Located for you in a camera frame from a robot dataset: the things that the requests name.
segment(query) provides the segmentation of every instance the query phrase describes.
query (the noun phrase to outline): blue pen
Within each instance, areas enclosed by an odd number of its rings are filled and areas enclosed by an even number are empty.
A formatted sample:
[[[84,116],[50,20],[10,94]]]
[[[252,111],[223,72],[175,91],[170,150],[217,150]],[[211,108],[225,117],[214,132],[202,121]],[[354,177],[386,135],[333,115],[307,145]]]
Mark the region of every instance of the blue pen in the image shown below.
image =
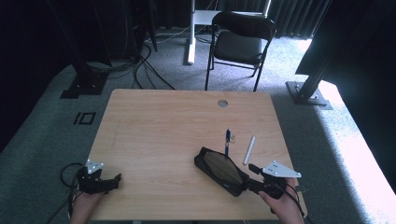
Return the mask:
[[[231,132],[230,132],[230,130],[227,129],[227,132],[225,133],[225,155],[226,156],[228,156],[230,137],[231,137]]]

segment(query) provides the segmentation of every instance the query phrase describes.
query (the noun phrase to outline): wooden table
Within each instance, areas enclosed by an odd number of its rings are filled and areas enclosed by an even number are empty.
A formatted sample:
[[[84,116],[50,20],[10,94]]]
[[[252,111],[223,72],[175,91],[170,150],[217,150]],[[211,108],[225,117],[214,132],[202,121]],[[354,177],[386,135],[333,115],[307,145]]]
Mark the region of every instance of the wooden table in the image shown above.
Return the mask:
[[[114,90],[89,159],[105,164],[103,179],[122,173],[122,180],[92,219],[276,219],[260,196],[234,197],[194,165],[201,147],[224,152],[227,129],[235,136],[229,155],[250,177],[261,180],[243,165],[252,135],[250,163],[292,169],[268,93]]]

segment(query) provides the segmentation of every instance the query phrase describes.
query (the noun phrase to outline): white bracket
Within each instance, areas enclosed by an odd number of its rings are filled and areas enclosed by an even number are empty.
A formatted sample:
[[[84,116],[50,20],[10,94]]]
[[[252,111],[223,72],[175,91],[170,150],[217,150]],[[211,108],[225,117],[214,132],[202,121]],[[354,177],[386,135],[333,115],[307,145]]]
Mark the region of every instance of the white bracket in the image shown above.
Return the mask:
[[[90,174],[94,173],[95,171],[99,170],[100,168],[102,168],[103,163],[87,160],[87,163],[85,164],[85,166],[87,166],[88,174],[90,175]]]
[[[262,168],[262,172],[276,177],[297,177],[302,175],[298,172],[291,170],[289,167],[282,165],[277,161],[273,161],[270,165]]]

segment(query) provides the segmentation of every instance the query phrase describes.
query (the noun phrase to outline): chair backrest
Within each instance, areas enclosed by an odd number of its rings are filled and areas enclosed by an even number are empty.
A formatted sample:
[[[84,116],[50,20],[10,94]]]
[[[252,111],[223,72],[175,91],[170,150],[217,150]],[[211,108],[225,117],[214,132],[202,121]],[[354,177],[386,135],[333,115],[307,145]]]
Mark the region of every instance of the chair backrest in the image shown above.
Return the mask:
[[[257,37],[270,42],[276,32],[274,22],[265,18],[263,15],[252,16],[222,11],[212,20],[212,26],[215,27],[216,25],[230,30],[237,35]]]

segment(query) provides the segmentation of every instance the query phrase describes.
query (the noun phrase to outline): person's right hand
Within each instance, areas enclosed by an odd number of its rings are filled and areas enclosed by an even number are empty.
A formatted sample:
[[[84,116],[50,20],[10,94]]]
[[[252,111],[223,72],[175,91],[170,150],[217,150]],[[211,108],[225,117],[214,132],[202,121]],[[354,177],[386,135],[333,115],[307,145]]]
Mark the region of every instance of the person's right hand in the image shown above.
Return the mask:
[[[289,184],[289,186],[286,186],[286,191],[295,198],[295,192],[290,187],[295,187],[294,178],[286,178],[286,182]],[[304,223],[299,207],[289,195],[284,193],[280,199],[273,199],[263,191],[259,191],[259,195],[273,209],[281,222],[285,224]]]

